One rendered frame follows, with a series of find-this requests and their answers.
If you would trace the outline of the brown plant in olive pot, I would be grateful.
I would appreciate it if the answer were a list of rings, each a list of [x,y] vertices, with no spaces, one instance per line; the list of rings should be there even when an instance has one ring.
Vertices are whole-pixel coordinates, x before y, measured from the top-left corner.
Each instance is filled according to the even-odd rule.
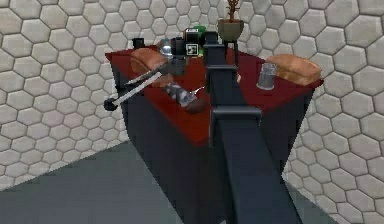
[[[227,15],[217,23],[218,34],[225,42],[236,42],[244,29],[244,21],[235,18],[240,0],[227,0]]]

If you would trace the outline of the grey metal cup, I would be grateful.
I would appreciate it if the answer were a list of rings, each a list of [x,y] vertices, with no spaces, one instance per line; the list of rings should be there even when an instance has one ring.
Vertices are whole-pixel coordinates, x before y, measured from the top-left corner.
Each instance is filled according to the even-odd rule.
[[[274,88],[276,70],[277,66],[275,64],[264,63],[262,65],[256,86],[262,90],[272,90]]]

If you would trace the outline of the black plant stand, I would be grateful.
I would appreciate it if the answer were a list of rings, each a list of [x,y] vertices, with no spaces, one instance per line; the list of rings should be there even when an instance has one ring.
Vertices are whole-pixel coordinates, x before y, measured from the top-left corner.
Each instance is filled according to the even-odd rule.
[[[227,41],[227,40],[222,40],[222,43],[225,47],[225,57],[227,56],[227,52],[228,52],[228,48],[229,48],[229,45],[232,44],[233,45],[233,54],[234,54],[234,59],[235,59],[235,65],[238,66],[238,41],[237,40],[232,40],[232,41]]]

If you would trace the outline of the dark brown oval pastry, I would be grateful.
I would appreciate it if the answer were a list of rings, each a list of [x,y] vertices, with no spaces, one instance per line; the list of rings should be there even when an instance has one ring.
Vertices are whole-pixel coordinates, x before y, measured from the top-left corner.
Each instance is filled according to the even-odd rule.
[[[205,110],[207,102],[204,99],[195,99],[186,106],[186,112],[189,114],[201,113]]]

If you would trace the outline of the reddish brown round pastry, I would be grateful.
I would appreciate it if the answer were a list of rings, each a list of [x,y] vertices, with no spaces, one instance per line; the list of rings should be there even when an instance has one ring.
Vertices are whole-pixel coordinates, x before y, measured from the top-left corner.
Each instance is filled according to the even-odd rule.
[[[169,83],[173,82],[173,76],[171,74],[163,75],[156,79],[151,86],[154,88],[163,88]]]

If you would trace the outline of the brown bread loaf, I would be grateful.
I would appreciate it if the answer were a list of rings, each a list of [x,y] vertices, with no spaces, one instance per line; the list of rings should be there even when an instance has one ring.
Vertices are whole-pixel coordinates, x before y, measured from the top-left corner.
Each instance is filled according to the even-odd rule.
[[[273,55],[268,57],[266,62],[277,66],[278,77],[301,86],[319,80],[322,71],[316,63],[293,54]]]
[[[137,74],[152,71],[166,62],[164,56],[149,48],[139,48],[130,54],[131,68]]]

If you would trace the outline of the red top dark table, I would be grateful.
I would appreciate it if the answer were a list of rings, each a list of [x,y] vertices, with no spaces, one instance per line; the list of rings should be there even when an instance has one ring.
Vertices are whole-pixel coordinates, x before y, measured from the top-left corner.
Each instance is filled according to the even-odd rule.
[[[198,92],[181,107],[156,85],[125,101],[128,136],[184,224],[302,224],[281,173],[318,77],[257,88],[263,60],[221,48],[193,58],[175,83]]]

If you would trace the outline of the grey crumpled lump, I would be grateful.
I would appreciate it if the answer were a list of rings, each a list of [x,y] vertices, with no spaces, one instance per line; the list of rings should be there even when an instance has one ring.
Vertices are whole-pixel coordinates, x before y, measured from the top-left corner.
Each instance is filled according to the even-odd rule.
[[[177,83],[169,83],[163,88],[163,90],[181,107],[187,107],[189,104],[191,104],[197,99],[194,94],[185,90]]]

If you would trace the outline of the silver round kettle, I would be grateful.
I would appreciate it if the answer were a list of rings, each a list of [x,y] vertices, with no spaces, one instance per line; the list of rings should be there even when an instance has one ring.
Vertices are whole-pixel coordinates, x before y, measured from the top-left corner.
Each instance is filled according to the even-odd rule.
[[[172,55],[171,41],[168,38],[161,39],[156,44],[157,51],[164,56]]]

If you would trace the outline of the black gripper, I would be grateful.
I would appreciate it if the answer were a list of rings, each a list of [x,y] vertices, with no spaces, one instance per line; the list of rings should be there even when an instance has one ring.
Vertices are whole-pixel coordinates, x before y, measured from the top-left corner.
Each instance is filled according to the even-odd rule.
[[[167,59],[168,65],[163,64],[157,66],[155,69],[147,71],[138,77],[125,83],[125,86],[135,87],[125,95],[118,97],[117,99],[109,98],[104,101],[104,109],[107,111],[114,111],[117,107],[134,96],[135,94],[142,91],[145,87],[151,85],[157,79],[163,75],[172,74],[181,76],[185,73],[186,67],[186,47],[185,41],[182,37],[175,37],[169,39],[171,41],[172,55],[164,56]]]

